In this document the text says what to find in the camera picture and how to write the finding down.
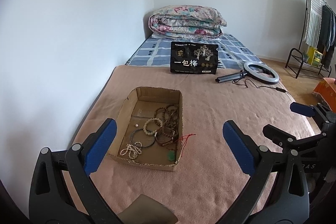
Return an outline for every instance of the black package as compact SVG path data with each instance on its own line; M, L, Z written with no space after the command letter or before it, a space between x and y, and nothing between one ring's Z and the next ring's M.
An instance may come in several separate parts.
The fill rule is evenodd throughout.
M216 74L218 45L173 41L170 46L170 71Z

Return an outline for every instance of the clothes rack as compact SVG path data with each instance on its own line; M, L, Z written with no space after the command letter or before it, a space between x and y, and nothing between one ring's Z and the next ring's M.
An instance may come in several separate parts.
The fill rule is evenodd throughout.
M329 8L330 6L327 4L327 2L325 0L322 0L325 5L327 5ZM289 55L288 55L288 59L287 59L287 63L286 63L286 66L285 68L290 68L294 73L295 73L295 78L297 79L299 77L299 75L303 75L303 76L308 76L308 77L313 77L313 78L322 78L324 77L323 74L321 73L322 71L325 71L325 72L328 72L328 77L330 76L331 74L331 66L330 68L326 68L322 63L320 63L320 65L318 67L315 67L315 66L312 66L310 65L309 63L307 62L304 62L304 59L303 59L303 52L300 51L301 49L301 45L302 45L302 40L303 40L303 35L305 33L305 25L306 25L306 18L307 18L307 10L308 10L308 0L306 0L306 10L305 10L305 16L304 16L304 24L303 24L303 30L302 30L302 35L301 35L301 40L300 40L300 45L299 45L299 48L292 48L289 52ZM293 54L293 51L295 52L298 52L301 56L297 56L297 55L294 55ZM292 67L290 66L288 63L291 59L291 57L293 57L296 61L298 61L300 63L300 66L297 68L297 67ZM306 65L308 67L313 67L313 68L316 68L318 69L318 71L316 70L309 70L309 69L306 69L306 68L302 68L303 65ZM300 73L302 70L304 71L308 71L308 72L311 72L311 73L316 73L317 76L313 76L313 75L307 75L307 74L304 74L304 73Z

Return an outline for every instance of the floral quilt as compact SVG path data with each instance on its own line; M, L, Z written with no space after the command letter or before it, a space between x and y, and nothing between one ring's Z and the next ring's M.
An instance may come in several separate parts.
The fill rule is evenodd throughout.
M166 6L153 12L148 26L167 38L211 40L223 35L226 21L211 7Z

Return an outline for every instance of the potted plant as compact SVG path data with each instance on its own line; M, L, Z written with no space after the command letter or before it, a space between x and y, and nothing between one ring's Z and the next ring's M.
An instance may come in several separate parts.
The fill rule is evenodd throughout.
M306 54L306 52L303 52L303 61L307 63L308 59L309 59L308 54Z

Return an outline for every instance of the pink blanket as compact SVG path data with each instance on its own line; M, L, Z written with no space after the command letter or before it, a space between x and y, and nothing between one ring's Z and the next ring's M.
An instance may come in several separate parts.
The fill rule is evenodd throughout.
M169 68L119 66L81 127L75 142L83 142L106 118L116 119L127 95L138 86L180 90L183 95L184 135L189 138L175 172L150 170L115 162L106 155L91 174L97 189L115 213L120 213L140 194L174 211L179 223L216 223L233 203L248 180L226 144L223 123L234 120L257 145L279 151L262 133L270 123L297 138L314 134L307 119L292 113L293 98L276 90L215 82L233 73L219 69L217 75L177 75ZM85 211L73 185L69 189L77 208ZM262 196L257 210L262 208Z

